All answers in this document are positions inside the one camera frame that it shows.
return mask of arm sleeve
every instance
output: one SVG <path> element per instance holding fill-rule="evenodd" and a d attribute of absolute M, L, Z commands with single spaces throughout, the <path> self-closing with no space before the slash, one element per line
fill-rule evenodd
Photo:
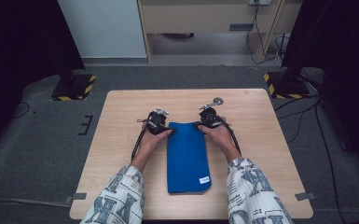
<path fill-rule="evenodd" d="M 142 223 L 144 180 L 133 166 L 124 166 L 95 199 L 80 223 Z"/>
<path fill-rule="evenodd" d="M 229 223 L 294 223 L 263 172 L 250 160 L 228 165 Z"/>

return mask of white label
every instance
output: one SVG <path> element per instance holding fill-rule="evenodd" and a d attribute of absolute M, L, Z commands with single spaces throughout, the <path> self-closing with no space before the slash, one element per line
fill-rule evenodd
<path fill-rule="evenodd" d="M 208 183 L 210 180 L 209 180 L 209 176 L 205 176 L 203 178 L 200 178 L 200 184 L 205 184 L 205 183 Z"/>

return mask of black cable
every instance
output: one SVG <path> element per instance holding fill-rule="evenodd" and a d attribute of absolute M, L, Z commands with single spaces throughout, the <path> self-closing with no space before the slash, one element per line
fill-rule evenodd
<path fill-rule="evenodd" d="M 274 111 L 277 111 L 277 110 L 281 109 L 282 107 L 293 103 L 294 101 L 302 100 L 302 99 L 309 99 L 309 98 L 318 97 L 318 96 L 320 96 L 320 95 L 311 95 L 311 96 L 308 96 L 308 97 L 296 98 L 296 99 L 294 99 L 294 100 L 291 100 L 291 101 L 289 101 L 289 102 L 284 103 L 283 105 L 278 106 L 276 109 L 274 109 Z"/>
<path fill-rule="evenodd" d="M 138 122 L 148 122 L 147 119 L 144 119 L 144 120 L 138 120 Z M 133 148 L 133 151 L 132 151 L 132 154 L 131 154 L 131 161 L 133 160 L 133 158 L 135 158 L 135 155 L 136 155 L 136 152 L 138 151 L 138 147 L 139 147 L 139 143 L 141 143 L 141 140 L 142 138 L 144 137 L 145 135 L 145 132 L 146 132 L 146 129 L 147 129 L 147 125 L 144 126 L 144 128 L 141 130 L 141 132 L 139 133 L 139 137 L 138 139 L 136 140 L 136 143 L 135 143 L 135 147 Z"/>
<path fill-rule="evenodd" d="M 284 42 L 284 33 L 281 41 L 281 46 L 279 47 L 279 51 L 278 51 L 278 56 L 281 58 L 281 61 L 283 61 L 283 57 L 282 57 L 283 42 Z"/>
<path fill-rule="evenodd" d="M 275 52 L 275 54 L 277 53 L 278 49 L 273 49 L 273 48 L 268 48 L 267 52 Z"/>
<path fill-rule="evenodd" d="M 269 57 L 267 57 L 267 55 L 264 53 L 263 40 L 262 40 L 262 38 L 261 38 L 261 34 L 260 34 L 260 32 L 259 32 L 259 30 L 258 30 L 258 26 L 257 26 L 257 13 L 258 13 L 258 0 L 255 0 L 255 16 L 254 16 L 253 21 L 252 21 L 252 27 L 255 26 L 255 28 L 256 28 L 256 30 L 257 30 L 258 37 L 259 37 L 260 43 L 261 43 L 261 48 L 262 48 L 262 51 L 263 51 L 263 55 L 264 55 L 264 57 L 267 58 L 267 60 L 265 60 L 265 61 L 263 61 L 263 62 L 261 62 L 261 63 L 257 63 L 257 62 L 255 61 L 255 59 L 254 59 L 254 57 L 253 57 L 253 54 L 252 54 L 251 47 L 249 46 L 249 33 L 250 33 L 250 31 L 251 31 L 250 29 L 249 29 L 248 32 L 246 33 L 246 45 L 247 45 L 247 47 L 248 47 L 248 49 L 249 49 L 249 52 L 250 52 L 250 54 L 251 54 L 252 61 L 253 61 L 255 64 L 262 64 L 262 63 L 268 62 L 268 61 L 270 61 L 270 60 L 273 60 L 275 57 L 269 58 Z"/>
<path fill-rule="evenodd" d="M 295 136 L 292 139 L 290 139 L 289 141 L 286 141 L 286 143 L 291 143 L 298 137 L 298 134 L 300 133 L 301 121 L 302 121 L 302 117 L 303 117 L 304 113 L 305 112 L 301 113 L 300 119 L 298 120 L 297 132 L 296 132 Z"/>
<path fill-rule="evenodd" d="M 275 37 L 275 44 L 277 45 L 277 47 L 278 48 L 280 48 L 280 49 L 282 49 L 283 48 L 283 41 L 285 40 L 285 39 L 289 39 L 289 36 L 284 36 L 285 35 L 285 33 L 283 33 L 283 35 L 281 35 L 281 36 L 277 36 L 277 37 Z M 281 38 L 282 39 L 282 41 L 281 41 L 281 45 L 279 45 L 278 44 L 278 39 L 279 38 Z"/>
<path fill-rule="evenodd" d="M 220 118 L 219 116 L 217 116 L 215 114 L 205 113 L 205 115 L 214 117 L 218 121 L 222 122 L 223 126 L 225 126 L 228 129 L 228 132 L 231 134 L 231 138 L 232 138 L 232 141 L 234 142 L 235 148 L 237 148 L 237 150 L 240 152 L 240 154 L 242 154 L 240 145 L 238 144 L 238 141 L 237 141 L 237 138 L 235 137 L 234 131 L 229 127 L 230 124 L 228 124 L 225 120 L 223 120 L 222 118 Z"/>
<path fill-rule="evenodd" d="M 283 44 L 281 44 L 281 45 L 278 44 L 278 39 L 279 39 L 279 38 L 283 38 L 283 36 L 280 35 L 280 36 L 275 37 L 275 45 L 276 45 L 278 48 L 277 48 L 277 49 L 268 48 L 267 51 L 274 51 L 274 52 L 276 52 L 277 50 L 280 50 L 282 54 L 285 54 L 285 53 L 286 53 L 286 50 L 283 50 Z"/>
<path fill-rule="evenodd" d="M 18 115 L 16 117 L 13 117 L 12 119 L 18 119 L 18 118 L 21 118 L 22 116 L 26 115 L 28 113 L 28 111 L 30 111 L 30 106 L 27 104 L 27 103 L 24 103 L 24 102 L 21 102 L 20 105 L 26 105 L 27 106 L 27 110 L 22 113 L 21 115 Z"/>
<path fill-rule="evenodd" d="M 321 102 L 321 99 L 319 99 L 315 104 L 313 104 L 311 107 L 309 107 L 309 108 L 307 108 L 307 109 L 305 109 L 305 110 L 298 111 L 298 112 L 295 112 L 295 113 L 292 113 L 292 114 L 289 114 L 289 115 L 285 115 L 285 116 L 280 117 L 280 118 L 278 118 L 278 119 L 285 119 L 285 118 L 288 118 L 288 117 L 290 117 L 290 116 L 293 116 L 293 115 L 296 115 L 296 114 L 299 114 L 299 113 L 307 112 L 307 111 L 311 110 L 314 106 L 318 105 L 319 102 Z"/>
<path fill-rule="evenodd" d="M 314 86 L 316 86 L 317 88 L 321 88 L 322 87 L 322 84 L 324 83 L 324 77 L 323 77 L 323 81 L 320 82 L 320 81 L 317 81 L 316 79 L 310 77 L 308 75 L 308 73 L 305 71 L 305 68 L 302 68 L 301 69 L 301 73 L 300 75 L 303 77 L 303 79 L 305 79 L 306 81 L 310 81 Z"/>
<path fill-rule="evenodd" d="M 330 151 L 328 149 L 328 146 L 327 146 L 327 143 L 326 143 L 326 140 L 325 140 L 325 137 L 324 137 L 324 131 L 322 129 L 322 125 L 321 125 L 321 122 L 320 122 L 319 116 L 318 116 L 318 106 L 315 107 L 315 116 L 316 116 L 316 121 L 318 122 L 319 131 L 321 132 L 322 138 L 324 140 L 324 148 L 326 150 L 327 158 L 328 158 L 329 165 L 330 165 L 331 177 L 333 179 L 333 191 L 334 191 L 334 197 L 336 199 L 335 201 L 336 201 L 336 206 L 337 206 L 337 209 L 338 209 L 338 214 L 339 214 L 339 217 L 341 218 L 342 223 L 345 224 L 346 222 L 345 222 L 344 216 L 342 215 L 341 208 L 339 206 L 339 201 L 338 201 L 336 176 L 334 174 L 333 162 L 331 160 Z"/>

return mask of wire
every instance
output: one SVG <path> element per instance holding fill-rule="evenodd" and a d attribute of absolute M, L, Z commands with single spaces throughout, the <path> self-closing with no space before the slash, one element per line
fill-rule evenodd
<path fill-rule="evenodd" d="M 292 101 L 290 101 L 290 102 L 287 102 L 287 103 L 281 105 L 280 107 L 278 107 L 276 110 L 278 110 L 279 108 L 282 108 L 283 106 L 288 105 L 288 104 L 290 104 L 290 103 L 292 103 L 292 102 L 294 102 L 294 101 L 296 101 L 296 100 L 298 100 L 298 99 L 295 99 L 295 100 L 292 100 Z M 321 99 L 319 99 L 319 100 L 316 102 L 316 104 L 312 105 L 310 108 L 308 108 L 308 109 L 306 109 L 306 110 L 304 110 L 304 111 L 295 112 L 295 113 L 293 113 L 293 114 L 284 116 L 284 117 L 282 117 L 282 118 L 280 118 L 280 119 L 287 118 L 287 117 L 289 117 L 289 116 L 292 116 L 292 115 L 301 113 L 301 117 L 300 117 L 299 122 L 298 122 L 297 133 L 296 133 L 295 137 L 293 137 L 291 140 L 287 141 L 287 143 L 290 143 L 291 141 L 295 140 L 295 139 L 297 138 L 297 136 L 298 136 L 298 133 L 299 133 L 299 130 L 300 130 L 301 119 L 302 119 L 303 114 L 304 114 L 306 111 L 308 111 L 308 110 L 314 108 L 316 121 L 317 121 L 319 131 L 320 131 L 321 136 L 322 136 L 323 141 L 324 141 L 324 149 L 325 149 L 325 151 L 326 151 L 327 158 L 328 158 L 328 161 L 329 161 L 329 167 L 330 167 L 330 172 L 331 172 L 332 181 L 333 181 L 333 191 L 334 191 L 334 197 L 335 197 L 336 207 L 337 207 L 337 209 L 338 209 L 338 214 L 339 214 L 339 217 L 340 217 L 340 219 L 341 219 L 341 222 L 342 222 L 343 224 L 346 224 L 345 218 L 344 218 L 344 216 L 343 216 L 343 214 L 342 214 L 342 211 L 341 211 L 341 207 L 340 207 L 340 205 L 339 205 L 338 192 L 337 192 L 337 183 L 336 183 L 336 176 L 335 176 L 335 173 L 334 173 L 334 167 L 333 167 L 333 162 L 332 162 L 331 155 L 330 155 L 330 150 L 329 150 L 328 145 L 327 145 L 327 143 L 326 143 L 326 139 L 325 139 L 325 136 L 324 136 L 324 131 L 323 131 L 323 129 L 322 129 L 321 121 L 319 120 L 319 116 L 318 116 L 318 104 L 319 104 L 319 102 L 321 102 Z"/>
<path fill-rule="evenodd" d="M 338 214 L 339 214 L 339 217 L 341 218 L 342 223 L 345 224 L 345 223 L 346 223 L 346 222 L 345 222 L 345 218 L 344 218 L 344 216 L 342 215 L 341 208 L 340 208 L 340 206 L 339 206 L 339 201 L 338 201 L 336 176 L 335 176 L 335 174 L 334 174 L 333 162 L 332 162 L 332 160 L 331 160 L 330 151 L 329 151 L 329 149 L 328 149 L 328 146 L 327 146 L 327 143 L 326 143 L 326 140 L 325 140 L 325 137 L 324 137 L 324 131 L 323 131 L 323 129 L 322 129 L 322 125 L 321 125 L 321 122 L 320 122 L 319 116 L 318 116 L 318 106 L 315 107 L 315 116 L 316 116 L 316 121 L 318 122 L 319 131 L 321 132 L 322 138 L 323 138 L 323 140 L 324 140 L 324 148 L 325 148 L 325 150 L 326 150 L 327 158 L 328 158 L 329 165 L 330 165 L 331 177 L 332 177 L 332 179 L 333 179 L 333 191 L 334 191 L 334 197 L 335 197 L 335 199 L 336 199 L 336 206 L 337 206 L 337 209 L 338 209 Z"/>
<path fill-rule="evenodd" d="M 309 98 L 312 98 L 312 97 L 319 97 L 319 96 L 320 96 L 320 95 L 311 95 L 311 96 L 308 96 L 308 97 L 297 98 L 297 99 L 291 100 L 291 101 L 289 101 L 289 102 L 286 102 L 286 103 L 284 103 L 283 105 L 278 106 L 276 109 L 274 109 L 274 111 L 277 111 L 277 110 L 281 109 L 282 107 L 284 107 L 284 106 L 286 106 L 286 105 L 292 104 L 294 101 L 302 100 L 302 99 L 309 99 Z"/>
<path fill-rule="evenodd" d="M 304 79 L 305 82 L 307 82 L 307 84 L 313 88 L 315 91 L 318 91 L 318 89 L 316 89 L 316 87 L 314 87 L 307 79 Z"/>
<path fill-rule="evenodd" d="M 318 86 L 322 86 L 322 83 L 324 82 L 324 78 L 325 78 L 325 73 L 324 73 L 324 77 L 323 77 L 322 83 L 321 83 L 320 81 L 317 81 L 316 79 L 314 79 L 314 78 L 312 78 L 312 77 L 310 77 L 310 76 L 308 75 L 308 73 L 305 71 L 305 68 L 304 68 L 304 67 L 301 69 L 301 73 L 300 73 L 300 74 L 301 74 L 304 78 L 307 78 L 307 79 L 311 80 L 312 82 L 317 83 Z"/>
<path fill-rule="evenodd" d="M 27 110 L 22 113 L 21 115 L 18 115 L 16 117 L 13 117 L 12 119 L 18 119 L 18 118 L 21 118 L 22 116 L 26 115 L 29 111 L 30 111 L 30 106 L 27 104 L 27 103 L 24 103 L 24 102 L 21 102 L 20 105 L 26 105 L 27 106 Z"/>
<path fill-rule="evenodd" d="M 273 49 L 273 48 L 269 47 L 269 48 L 267 49 L 267 51 L 276 52 L 277 50 L 279 50 L 282 45 L 279 45 L 278 42 L 277 42 L 277 40 L 278 40 L 279 38 L 282 38 L 282 37 L 283 37 L 283 35 L 279 35 L 279 36 L 275 35 L 275 45 L 276 45 L 278 48 L 277 48 L 277 49 Z"/>
<path fill-rule="evenodd" d="M 139 122 L 148 122 L 148 119 L 144 119 L 144 120 L 138 120 Z M 138 139 L 136 140 L 135 143 L 135 147 L 133 148 L 132 154 L 131 154 L 131 161 L 133 160 L 133 158 L 135 158 L 136 152 L 138 151 L 138 147 L 139 147 L 139 143 L 141 142 L 142 138 L 145 135 L 147 129 L 147 125 L 144 126 L 144 128 L 141 130 L 141 132 L 139 133 Z"/>
<path fill-rule="evenodd" d="M 281 41 L 281 45 L 278 44 L 278 39 L 281 38 L 282 41 Z M 289 36 L 285 36 L 285 33 L 283 33 L 283 35 L 280 35 L 280 36 L 275 36 L 275 44 L 279 47 L 279 48 L 283 48 L 283 41 L 285 39 L 289 39 L 290 37 Z"/>
<path fill-rule="evenodd" d="M 289 102 L 287 102 L 286 104 L 283 104 L 283 105 L 281 105 L 280 107 L 278 107 L 278 109 L 279 109 L 279 108 L 282 108 L 282 107 L 285 106 L 285 105 L 288 105 L 288 104 L 290 104 L 290 103 L 293 103 L 293 102 L 296 101 L 296 100 L 299 100 L 299 99 L 295 99 L 295 100 L 289 101 Z M 285 119 L 285 118 L 288 118 L 288 117 L 293 116 L 293 115 L 295 115 L 295 114 L 301 114 L 301 115 L 300 115 L 300 118 L 299 118 L 299 120 L 298 120 L 297 131 L 296 131 L 295 136 L 292 137 L 290 140 L 286 141 L 286 143 L 291 143 L 291 142 L 293 142 L 293 141 L 298 137 L 298 134 L 299 134 L 299 132 L 300 132 L 300 127 L 301 127 L 301 121 L 302 121 L 302 118 L 303 118 L 304 113 L 307 112 L 307 111 L 309 111 L 309 110 L 311 110 L 311 109 L 314 108 L 315 106 L 317 106 L 320 101 L 321 101 L 321 99 L 319 99 L 315 104 L 313 104 L 311 107 L 309 107 L 309 108 L 307 108 L 307 109 L 305 109 L 305 110 L 302 110 L 302 111 L 299 111 L 299 112 L 295 112 L 295 113 L 292 113 L 292 114 L 283 116 L 283 117 L 281 117 L 281 118 L 278 118 L 278 119 Z"/>
<path fill-rule="evenodd" d="M 262 40 L 262 38 L 261 38 L 261 34 L 260 34 L 260 32 L 259 32 L 259 30 L 258 30 L 258 26 L 257 26 L 258 6 L 259 6 L 258 0 L 255 0 L 255 16 L 254 16 L 253 21 L 252 21 L 252 27 L 255 26 L 255 28 L 256 28 L 256 30 L 257 30 L 258 37 L 259 37 L 260 43 L 261 43 L 261 48 L 262 48 L 262 51 L 263 51 L 263 55 L 264 55 L 264 57 L 267 58 L 267 60 L 265 60 L 265 61 L 263 61 L 263 62 L 261 62 L 261 63 L 257 63 L 257 62 L 255 61 L 255 59 L 254 59 L 254 57 L 253 57 L 253 53 L 252 53 L 251 47 L 249 46 L 249 33 L 250 33 L 251 29 L 249 29 L 248 32 L 246 33 L 246 45 L 248 46 L 249 52 L 251 53 L 252 61 L 253 61 L 255 64 L 262 64 L 262 63 L 265 63 L 265 62 L 268 62 L 268 61 L 270 61 L 270 60 L 275 59 L 275 57 L 269 58 L 269 57 L 267 57 L 267 55 L 264 53 L 263 40 Z"/>
<path fill-rule="evenodd" d="M 298 137 L 298 134 L 300 133 L 301 120 L 302 120 L 304 113 L 305 112 L 301 113 L 300 119 L 298 120 L 297 132 L 296 132 L 295 136 L 292 139 L 290 139 L 289 141 L 286 141 L 286 143 L 291 143 Z"/>
<path fill-rule="evenodd" d="M 54 207 L 71 207 L 71 204 L 68 203 L 52 203 L 52 202 L 42 202 L 42 201 L 25 200 L 25 199 L 0 199 L 0 203 L 20 203 L 20 204 L 44 205 L 44 206 L 54 206 Z"/>
<path fill-rule="evenodd" d="M 220 121 L 223 126 L 225 126 L 227 129 L 228 129 L 228 132 L 231 134 L 231 138 L 232 138 L 232 141 L 234 142 L 234 145 L 235 145 L 235 148 L 237 148 L 237 150 L 241 153 L 241 149 L 240 149 L 240 145 L 238 144 L 238 141 L 237 141 L 237 138 L 235 137 L 235 134 L 234 134 L 234 131 L 229 127 L 230 124 L 228 124 L 225 120 L 223 120 L 222 118 L 220 118 L 220 116 L 217 116 L 215 114 L 211 114 L 211 113 L 205 113 L 205 115 L 208 115 L 210 117 L 214 117 L 214 119 Z M 197 123 L 196 125 L 199 126 L 199 125 L 204 125 L 205 123 Z"/>
<path fill-rule="evenodd" d="M 276 54 L 275 54 L 275 63 L 278 65 L 278 66 L 282 66 L 282 62 L 278 62 L 279 61 L 279 50 L 277 49 L 276 50 Z"/>
<path fill-rule="evenodd" d="M 278 39 L 279 37 L 276 37 L 275 38 L 275 44 L 279 47 L 279 51 L 278 51 L 278 56 L 277 56 L 277 58 L 278 59 L 281 59 L 281 62 L 279 63 L 279 66 L 280 67 L 282 67 L 282 62 L 283 62 L 283 57 L 282 57 L 282 55 L 284 54 L 284 52 L 283 52 L 283 42 L 284 42 L 284 39 L 286 38 L 286 36 L 284 36 L 284 33 L 283 33 L 283 35 L 281 36 L 281 38 L 282 38 L 282 40 L 281 40 L 281 45 L 279 46 L 278 45 L 278 43 L 277 43 L 277 39 Z"/>

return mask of gray floor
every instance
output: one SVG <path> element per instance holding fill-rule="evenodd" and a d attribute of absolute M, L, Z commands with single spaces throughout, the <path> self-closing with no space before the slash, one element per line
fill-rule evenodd
<path fill-rule="evenodd" d="M 151 63 L 88 64 L 88 71 L 97 81 L 86 101 L 51 102 L 51 94 L 58 76 L 34 83 L 24 91 L 23 102 L 30 111 L 20 119 L 13 119 L 0 140 L 0 198 L 20 198 L 64 203 L 65 196 L 76 192 L 78 179 L 87 158 L 90 142 L 110 90 L 127 89 L 196 89 L 196 88 L 263 88 L 262 74 L 283 71 L 274 60 L 256 65 L 246 47 L 244 33 L 198 35 L 159 35 Z M 316 79 L 323 71 L 307 68 Z M 317 98 L 296 101 L 279 111 L 277 117 L 301 111 Z M 271 99 L 276 108 L 288 100 Z M 19 105 L 15 115 L 26 110 Z M 347 223 L 359 221 L 359 157 L 344 152 L 331 121 L 323 109 L 319 116 L 332 155 L 336 174 L 338 201 Z M 79 136 L 86 122 L 94 121 L 86 136 Z M 341 223 L 338 217 L 329 161 L 316 125 L 314 111 L 280 119 L 288 144 L 306 191 L 314 192 L 311 201 L 314 216 L 296 223 Z M 40 205 L 0 204 L 0 223 L 77 223 L 68 216 L 69 208 Z M 167 223 L 166 221 L 145 223 Z M 193 221 L 187 223 L 227 223 L 226 221 Z"/>

